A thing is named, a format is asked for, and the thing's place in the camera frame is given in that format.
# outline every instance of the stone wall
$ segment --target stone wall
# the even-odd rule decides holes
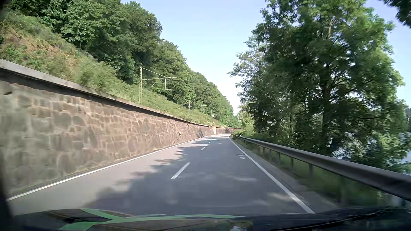
[[[153,150],[233,131],[87,92],[84,86],[69,88],[59,84],[63,80],[41,72],[32,75],[43,77],[29,78],[21,74],[26,67],[19,68],[20,73],[0,69],[0,154],[10,195]]]

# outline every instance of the tree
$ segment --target tree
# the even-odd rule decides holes
[[[356,162],[369,153],[386,153],[369,164],[399,166],[409,135],[405,103],[396,97],[403,82],[387,43],[394,26],[364,3],[272,0],[261,11],[265,22],[253,33],[254,43],[264,46],[249,46],[232,72],[243,77],[242,96],[258,132]],[[398,152],[370,145],[388,137]]]
[[[384,4],[395,7],[398,10],[397,19],[409,27],[411,27],[411,2],[410,0],[382,0]]]

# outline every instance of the sky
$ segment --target sky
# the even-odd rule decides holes
[[[154,13],[163,26],[161,37],[178,45],[187,59],[187,64],[195,72],[202,73],[217,85],[238,112],[239,88],[235,85],[239,77],[227,73],[238,62],[236,54],[247,49],[245,41],[251,31],[263,18],[260,9],[264,0],[139,0],[141,6]],[[389,33],[388,40],[393,46],[394,68],[400,72],[406,83],[397,92],[399,99],[411,105],[411,28],[402,26],[395,18],[397,10],[385,6],[381,1],[369,0],[366,6],[373,7],[375,13],[386,21],[394,21],[396,28]]]

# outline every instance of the road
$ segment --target road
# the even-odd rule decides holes
[[[296,196],[266,170],[263,160],[242,149],[227,134],[208,136],[8,202],[16,215],[68,208],[132,215],[316,212],[312,202]]]

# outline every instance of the utility pole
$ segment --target utility pole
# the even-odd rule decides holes
[[[139,104],[143,103],[143,67],[140,67],[140,77],[139,77]]]
[[[159,76],[162,76],[163,78],[143,79],[143,69],[148,70],[149,72],[152,72],[154,74],[158,74]],[[165,77],[164,75],[160,75],[159,73],[155,73],[153,71],[150,71],[149,69],[146,69],[144,67],[140,67],[140,77],[139,77],[140,97],[139,97],[139,104],[143,103],[143,80],[164,79],[164,90],[171,90],[171,89],[166,89],[166,79],[173,79],[173,78],[178,78],[178,77]]]

